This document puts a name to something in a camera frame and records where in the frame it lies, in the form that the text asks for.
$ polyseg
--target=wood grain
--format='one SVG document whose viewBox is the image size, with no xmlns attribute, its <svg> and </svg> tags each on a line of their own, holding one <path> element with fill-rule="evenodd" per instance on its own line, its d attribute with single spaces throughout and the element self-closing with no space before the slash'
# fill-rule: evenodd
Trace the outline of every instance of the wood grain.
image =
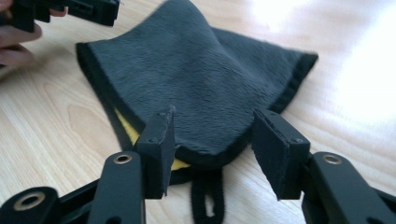
<svg viewBox="0 0 396 224">
<path fill-rule="evenodd" d="M 0 204 L 36 186 L 59 194 L 98 178 L 120 150 L 79 70 L 75 45 L 113 38 L 160 0 L 122 1 L 113 28 L 72 16 L 39 23 L 24 44 L 35 63 L 0 71 Z M 394 1 L 192 1 L 209 23 L 278 45 L 316 51 L 319 61 L 282 116 L 312 152 L 347 157 L 370 185 L 396 195 L 396 3 Z M 250 149 L 224 169 L 225 223 L 304 223 L 301 202 L 277 202 Z M 192 223 L 190 184 L 147 201 L 148 223 Z"/>
</svg>

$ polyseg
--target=black fabric trim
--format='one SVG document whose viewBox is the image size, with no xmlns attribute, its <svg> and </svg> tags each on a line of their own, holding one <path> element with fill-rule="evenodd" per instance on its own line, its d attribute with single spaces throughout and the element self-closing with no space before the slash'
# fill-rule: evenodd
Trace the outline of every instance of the black fabric trim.
<svg viewBox="0 0 396 224">
<path fill-rule="evenodd" d="M 87 44 L 77 43 L 76 49 L 79 66 L 99 98 L 99 101 L 101 102 L 118 138 L 121 150 L 132 150 L 133 144 L 128 133 L 125 132 L 119 117 L 114 111 L 115 106 L 109 103 L 112 102 L 111 95 L 115 95 L 115 91 L 112 90 L 111 85 L 108 85 L 107 77 L 101 69 L 99 62 L 96 60 L 96 57 L 94 57 Z"/>
<path fill-rule="evenodd" d="M 289 105 L 294 95 L 299 90 L 303 80 L 308 75 L 309 71 L 314 66 L 318 59 L 317 54 L 305 54 L 301 57 L 294 67 L 292 79 L 289 81 L 287 88 L 279 95 L 274 103 L 269 107 L 269 110 L 280 114 Z"/>
</svg>

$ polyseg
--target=hole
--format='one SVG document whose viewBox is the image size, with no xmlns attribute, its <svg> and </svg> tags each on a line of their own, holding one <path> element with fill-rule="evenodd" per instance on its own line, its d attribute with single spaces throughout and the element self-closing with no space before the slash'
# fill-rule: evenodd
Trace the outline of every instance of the hole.
<svg viewBox="0 0 396 224">
<path fill-rule="evenodd" d="M 150 142 L 150 143 L 156 143 L 156 142 L 158 142 L 158 139 L 157 139 L 157 138 L 150 138 L 150 139 L 148 140 L 148 142 Z"/>
<path fill-rule="evenodd" d="M 120 217 L 111 217 L 106 221 L 106 224 L 121 224 Z"/>
<path fill-rule="evenodd" d="M 29 198 L 23 200 L 23 202 L 21 204 L 22 205 L 28 205 L 28 204 L 34 203 L 37 200 L 38 200 L 38 197 L 35 196 L 35 195 L 32 195 L 32 197 L 29 197 Z"/>
<path fill-rule="evenodd" d="M 369 224 L 384 224 L 381 220 L 374 217 L 367 217 L 367 223 Z"/>
<path fill-rule="evenodd" d="M 293 138 L 293 139 L 291 139 L 291 142 L 294 142 L 294 143 L 302 143 L 302 142 L 303 142 L 303 139 L 301 139 L 301 138 Z"/>
<path fill-rule="evenodd" d="M 28 210 L 31 208 L 34 208 L 41 204 L 44 199 L 46 198 L 46 195 L 43 192 L 32 192 L 28 193 L 21 198 L 19 198 L 15 203 L 14 203 L 14 210 L 15 211 L 24 211 Z"/>
<path fill-rule="evenodd" d="M 114 162 L 116 164 L 124 164 L 127 163 L 128 161 L 130 161 L 132 159 L 132 156 L 130 155 L 120 155 L 118 157 L 116 157 L 116 159 L 114 159 Z"/>
<path fill-rule="evenodd" d="M 330 164 L 334 164 L 334 165 L 339 165 L 339 164 L 342 163 L 340 158 L 338 158 L 338 157 L 336 157 L 334 155 L 330 155 L 330 154 L 323 155 L 322 159 L 324 161 L 326 161 L 326 162 L 328 162 Z"/>
</svg>

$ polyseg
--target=black strap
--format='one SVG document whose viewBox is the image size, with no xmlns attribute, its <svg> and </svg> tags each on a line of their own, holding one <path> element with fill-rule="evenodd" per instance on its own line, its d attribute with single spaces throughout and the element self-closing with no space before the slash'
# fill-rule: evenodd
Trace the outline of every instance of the black strap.
<svg viewBox="0 0 396 224">
<path fill-rule="evenodd" d="M 205 195 L 212 197 L 213 217 L 206 214 Z M 195 224 L 220 224 L 224 219 L 224 191 L 222 169 L 192 171 L 191 185 L 192 216 Z"/>
</svg>

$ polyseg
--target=black pouch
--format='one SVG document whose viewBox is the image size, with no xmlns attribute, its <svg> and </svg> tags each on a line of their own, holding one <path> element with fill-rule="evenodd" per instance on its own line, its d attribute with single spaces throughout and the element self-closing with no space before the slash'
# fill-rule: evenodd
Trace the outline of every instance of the black pouch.
<svg viewBox="0 0 396 224">
<path fill-rule="evenodd" d="M 213 28 L 188 0 L 166 1 L 114 39 L 79 43 L 77 54 L 123 150 L 153 113 L 176 108 L 171 184 L 193 179 L 196 223 L 222 221 L 221 167 L 248 146 L 253 111 L 280 113 L 318 59 Z M 205 212 L 207 186 L 214 217 Z"/>
</svg>

